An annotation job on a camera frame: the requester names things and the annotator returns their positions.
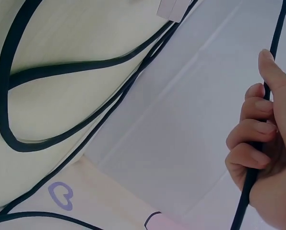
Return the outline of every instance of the finger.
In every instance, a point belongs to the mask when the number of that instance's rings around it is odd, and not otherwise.
[[[225,159],[226,167],[240,190],[243,188],[247,168],[264,169],[270,158],[253,146],[241,143]]]
[[[274,94],[279,88],[286,86],[286,74],[274,62],[272,54],[264,49],[259,54],[259,72]]]
[[[242,105],[240,121],[244,119],[270,119],[273,117],[273,102],[260,97],[250,97]]]
[[[226,144],[232,150],[238,144],[249,141],[269,142],[274,139],[276,126],[254,119],[241,121],[228,135]]]
[[[245,93],[244,99],[248,99],[250,97],[263,97],[264,96],[264,87],[261,83],[256,83],[248,88]]]

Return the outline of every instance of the cream fabric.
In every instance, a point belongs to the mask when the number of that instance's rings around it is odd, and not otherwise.
[[[0,51],[23,2],[0,1]],[[158,0],[44,0],[24,32],[12,70],[123,55],[166,22],[156,16],[158,5]],[[15,136],[46,139],[79,123],[110,97],[146,52],[112,68],[35,80],[11,90],[9,117]],[[15,152],[0,136],[0,206],[49,173],[94,125],[34,153]]]

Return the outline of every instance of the white label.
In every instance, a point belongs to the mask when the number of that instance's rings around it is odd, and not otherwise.
[[[179,23],[191,0],[161,0],[157,15]]]

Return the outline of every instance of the heart outline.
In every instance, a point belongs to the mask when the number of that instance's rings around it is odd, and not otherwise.
[[[67,201],[67,204],[63,204],[58,198],[57,195],[54,192],[54,189],[58,186],[63,186],[64,188],[67,189],[67,193],[63,194],[64,198]],[[48,192],[51,196],[51,198],[53,199],[53,201],[62,209],[66,210],[66,211],[72,211],[72,202],[71,202],[71,198],[73,197],[73,190],[71,189],[71,187],[69,187],[67,184],[58,181],[58,182],[54,182],[51,185],[48,186]]]

